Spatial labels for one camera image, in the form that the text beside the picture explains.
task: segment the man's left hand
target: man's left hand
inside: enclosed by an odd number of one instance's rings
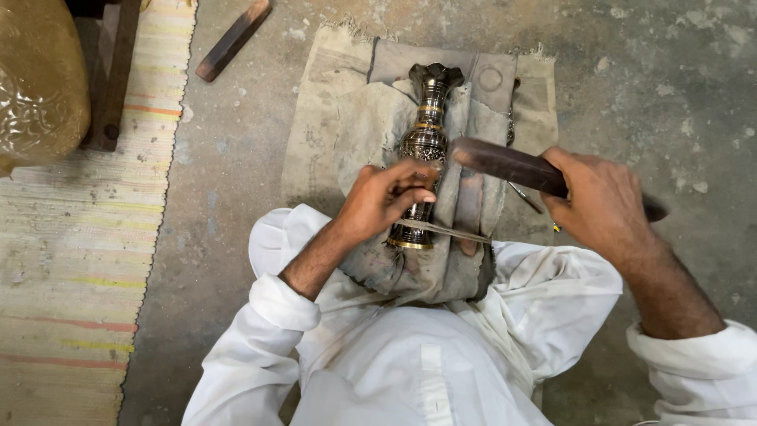
[[[430,190],[439,178],[439,161],[407,159],[388,169],[360,170],[347,201],[334,219],[343,237],[358,244],[390,227],[416,202],[435,202]]]

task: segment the man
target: man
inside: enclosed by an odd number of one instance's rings
[[[304,205],[261,218],[250,302],[204,360],[183,423],[281,424],[299,379],[291,424],[550,424],[529,399],[534,383],[575,364],[621,292],[619,272],[641,313],[628,343],[662,395],[660,424],[757,424],[757,334],[723,321],[655,235],[639,178],[558,148],[544,157],[570,189],[544,204],[596,253],[494,243],[497,277],[478,303],[392,306],[336,269],[414,202],[435,201],[430,164],[366,166],[332,221]]]

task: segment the gold band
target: gold band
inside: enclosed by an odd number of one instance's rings
[[[387,238],[386,242],[391,244],[392,246],[399,246],[399,247],[405,247],[408,249],[420,249],[420,250],[430,250],[434,248],[433,244],[415,244],[415,243],[405,243],[404,241],[397,241],[393,240],[391,238]]]
[[[432,129],[441,130],[441,126],[437,126],[436,124],[428,124],[428,123],[415,123],[413,124],[413,127],[430,127]]]
[[[436,112],[440,112],[442,114],[444,113],[443,109],[441,109],[439,107],[435,107],[433,105],[421,105],[421,106],[418,107],[418,111],[436,111]]]

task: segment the fingernail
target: fingernail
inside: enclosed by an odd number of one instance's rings
[[[436,171],[442,171],[444,170],[444,164],[441,163],[439,160],[431,160],[428,165],[431,166],[432,169]]]

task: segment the man's right arm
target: man's right arm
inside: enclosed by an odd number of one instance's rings
[[[662,394],[661,424],[757,424],[757,334],[721,319],[671,247],[652,230],[639,178],[626,166],[551,148],[570,201],[542,194],[556,223],[612,263],[641,323],[631,349]]]

